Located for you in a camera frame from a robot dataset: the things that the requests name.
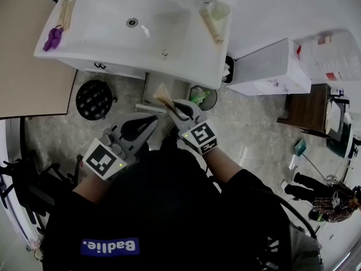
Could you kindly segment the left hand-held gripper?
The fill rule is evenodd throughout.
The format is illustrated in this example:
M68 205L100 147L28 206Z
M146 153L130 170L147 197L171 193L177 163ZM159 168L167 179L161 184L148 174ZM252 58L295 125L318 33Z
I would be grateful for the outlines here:
M110 180L136 162L137 153L158 124L150 113L128 114L121 127L107 128L91 143L83 162L101 179Z

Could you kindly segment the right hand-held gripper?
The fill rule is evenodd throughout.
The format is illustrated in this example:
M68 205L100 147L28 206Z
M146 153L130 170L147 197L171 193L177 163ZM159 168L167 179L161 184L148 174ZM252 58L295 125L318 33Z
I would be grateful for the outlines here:
M180 132L181 139L200 155L218 146L217 134L211 120L194 102L175 99L175 109L165 107L167 114Z

